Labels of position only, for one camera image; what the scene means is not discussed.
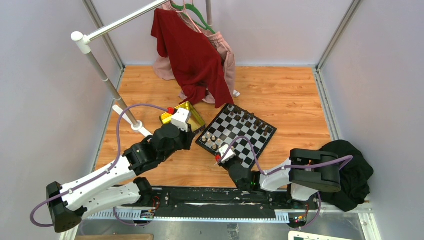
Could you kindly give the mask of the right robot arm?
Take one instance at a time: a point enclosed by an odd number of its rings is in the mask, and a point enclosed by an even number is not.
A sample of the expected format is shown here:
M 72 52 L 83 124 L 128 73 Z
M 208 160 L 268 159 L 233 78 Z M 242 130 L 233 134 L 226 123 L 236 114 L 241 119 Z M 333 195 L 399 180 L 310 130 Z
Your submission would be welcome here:
M 340 192 L 340 160 L 332 152 L 295 148 L 280 165 L 263 171 L 252 171 L 230 151 L 216 156 L 217 164 L 228 171 L 236 188 L 243 192 L 264 194 L 288 186 L 286 204 L 298 209 L 317 192 Z

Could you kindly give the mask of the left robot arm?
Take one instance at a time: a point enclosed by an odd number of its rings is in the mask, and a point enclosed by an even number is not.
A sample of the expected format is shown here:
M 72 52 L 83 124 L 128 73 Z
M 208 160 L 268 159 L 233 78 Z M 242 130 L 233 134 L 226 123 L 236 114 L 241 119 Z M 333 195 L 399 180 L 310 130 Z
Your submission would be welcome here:
M 47 206 L 54 231 L 66 232 L 90 215 L 115 206 L 149 206 L 153 193 L 141 174 L 157 168 L 175 152 L 189 150 L 195 135 L 190 124 L 164 124 L 107 166 L 73 182 L 50 183 L 46 193 L 54 200 Z

